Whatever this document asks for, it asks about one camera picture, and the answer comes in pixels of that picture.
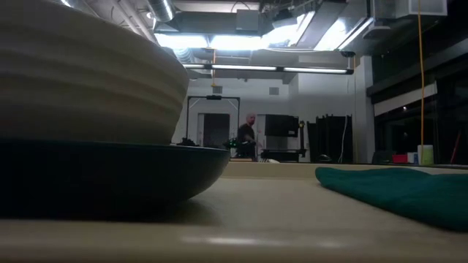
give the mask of man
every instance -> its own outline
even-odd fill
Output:
[[[239,157],[255,158],[255,133],[252,126],[255,124],[255,114],[249,113],[246,117],[246,123],[239,127],[237,131]]]

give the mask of green cloth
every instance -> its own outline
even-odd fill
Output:
[[[322,186],[400,216],[468,232],[468,175],[430,175],[413,169],[343,171],[320,167]]]

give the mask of black shirt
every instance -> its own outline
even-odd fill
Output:
[[[243,142],[248,142],[248,140],[246,140],[246,135],[249,135],[253,140],[255,140],[254,129],[252,129],[251,126],[249,126],[247,123],[240,126],[237,131],[237,153],[239,156],[255,157],[255,144],[243,144]]]

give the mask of ceiling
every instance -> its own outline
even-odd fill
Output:
[[[112,23],[129,29],[129,25],[120,12],[113,6],[109,0],[67,0],[73,7],[81,9],[99,18],[109,20]],[[395,2],[403,0],[382,0],[377,1],[376,7],[368,6],[368,0],[255,0],[245,2],[235,2],[226,0],[217,1],[201,1],[201,0],[173,0],[173,4],[178,10],[176,17],[188,12],[218,12],[229,13],[231,10],[236,12],[238,9],[259,9],[262,8],[264,16],[268,19],[272,14],[276,13],[275,7],[288,7],[294,5],[306,9],[308,4],[313,4],[310,8],[315,11],[309,27],[305,30],[301,40],[298,42],[298,47],[302,49],[313,49],[322,44],[330,46],[342,42],[344,39],[337,39],[333,35],[332,28],[341,26],[341,33],[349,34],[354,32],[356,28],[367,17],[371,17],[375,13],[377,25],[387,26],[389,29],[383,34],[378,34],[370,39],[364,39],[363,35],[366,30],[362,31],[355,40],[351,41],[343,50],[356,52],[359,56],[386,54],[392,48],[402,45],[406,41],[418,35],[417,21],[414,15],[407,15],[402,18],[397,18],[394,12]],[[147,17],[149,12],[147,0],[129,0],[138,16],[143,20],[146,28],[153,31],[153,19]],[[436,24],[441,17],[424,16],[423,28],[426,30]],[[190,23],[190,20],[184,20],[185,23]],[[156,30],[165,26],[158,24]],[[201,48],[192,48],[192,53],[197,59],[212,62],[213,52]],[[343,57],[340,52],[314,52],[312,50],[295,50],[289,47],[288,50],[217,50],[217,64],[250,64],[250,65],[266,65],[266,66],[313,66],[325,68],[347,68],[352,67],[348,58]],[[191,78],[211,77],[211,74],[201,74],[189,70]],[[294,76],[293,73],[283,72],[249,72],[235,70],[217,70],[216,77],[236,77],[236,78],[257,78],[257,79],[283,79],[288,83]]]

